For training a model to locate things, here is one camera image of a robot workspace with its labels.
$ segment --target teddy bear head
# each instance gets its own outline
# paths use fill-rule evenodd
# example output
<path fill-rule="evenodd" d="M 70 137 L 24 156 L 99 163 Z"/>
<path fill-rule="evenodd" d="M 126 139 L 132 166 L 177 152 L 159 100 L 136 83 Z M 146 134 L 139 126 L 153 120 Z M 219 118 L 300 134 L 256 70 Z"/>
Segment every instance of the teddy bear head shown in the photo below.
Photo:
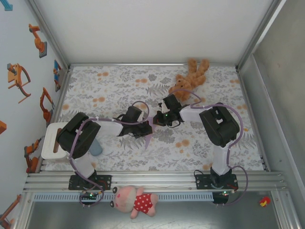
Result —
<path fill-rule="evenodd" d="M 185 79 L 181 78 L 176 81 L 175 86 L 171 87 L 169 90 L 169 93 L 172 93 L 173 91 L 177 89 L 186 89 L 191 91 L 192 85 Z M 189 98 L 190 93 L 185 91 L 177 91 L 174 93 L 177 99 L 180 99 L 180 101 L 185 101 Z"/>

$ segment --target black mounting plate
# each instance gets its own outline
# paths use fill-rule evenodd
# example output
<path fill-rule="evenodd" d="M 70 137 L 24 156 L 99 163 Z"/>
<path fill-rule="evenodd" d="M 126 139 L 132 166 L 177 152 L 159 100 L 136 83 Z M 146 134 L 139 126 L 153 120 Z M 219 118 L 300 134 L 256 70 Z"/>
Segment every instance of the black mounting plate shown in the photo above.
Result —
<path fill-rule="evenodd" d="M 95 183 L 100 185 L 103 190 L 111 189 L 111 175 L 96 175 L 96 179 L 93 180 Z M 83 180 L 80 176 L 72 175 L 69 180 L 69 190 L 87 190 L 90 189 L 93 185 L 85 180 Z M 100 190 L 98 187 L 93 188 L 92 190 Z"/>
<path fill-rule="evenodd" d="M 204 175 L 196 174 L 195 179 L 196 179 L 197 189 L 215 189 L 215 190 L 221 190 L 221 189 L 237 190 L 238 189 L 238 183 L 237 183 L 235 174 L 231 174 L 228 177 L 226 184 L 221 188 L 217 188 L 212 184 L 210 174 L 204 174 Z"/>

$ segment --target floral tablecloth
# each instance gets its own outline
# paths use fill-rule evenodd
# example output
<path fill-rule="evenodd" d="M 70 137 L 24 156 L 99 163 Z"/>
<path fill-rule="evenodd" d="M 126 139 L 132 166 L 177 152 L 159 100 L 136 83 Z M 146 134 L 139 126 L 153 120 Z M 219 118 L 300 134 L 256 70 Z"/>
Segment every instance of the floral tablecloth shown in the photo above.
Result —
<path fill-rule="evenodd" d="M 68 122 L 78 112 L 92 117 L 117 117 L 137 100 L 145 101 L 150 107 L 150 116 L 154 116 L 160 109 L 158 103 L 168 95 L 178 73 L 185 75 L 187 66 L 74 67 L 60 121 Z M 236 108 L 242 116 L 244 135 L 231 150 L 230 164 L 242 165 L 247 170 L 263 170 L 235 68 L 211 66 L 206 82 L 194 91 L 203 104 L 222 102 Z M 186 104 L 194 101 L 190 97 Z M 136 106 L 145 109 L 141 104 Z M 97 170 L 193 171 L 208 170 L 213 163 L 213 144 L 201 123 L 182 123 L 173 129 L 157 126 L 147 150 L 145 138 L 98 134 L 97 139 L 103 153 L 97 157 L 88 153 Z M 72 167 L 68 162 L 47 162 L 46 170 L 72 170 Z"/>

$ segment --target red polka dot dress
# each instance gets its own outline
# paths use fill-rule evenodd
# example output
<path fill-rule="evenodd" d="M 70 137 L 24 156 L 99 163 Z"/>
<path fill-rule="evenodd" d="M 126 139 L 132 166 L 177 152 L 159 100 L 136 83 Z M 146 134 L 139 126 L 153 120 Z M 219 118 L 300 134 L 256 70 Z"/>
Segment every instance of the red polka dot dress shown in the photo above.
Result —
<path fill-rule="evenodd" d="M 142 194 L 137 196 L 134 201 L 134 209 L 137 211 L 141 211 L 143 213 L 147 213 L 149 209 L 153 206 L 151 202 L 151 194 Z"/>

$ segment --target red toy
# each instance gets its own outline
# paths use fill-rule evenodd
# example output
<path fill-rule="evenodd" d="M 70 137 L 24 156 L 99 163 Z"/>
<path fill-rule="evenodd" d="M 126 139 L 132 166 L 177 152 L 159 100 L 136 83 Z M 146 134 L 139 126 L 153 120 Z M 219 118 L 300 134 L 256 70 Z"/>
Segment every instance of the red toy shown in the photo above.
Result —
<path fill-rule="evenodd" d="M 264 197 L 259 201 L 260 206 L 265 208 L 268 204 L 271 203 L 271 199 L 269 197 Z"/>

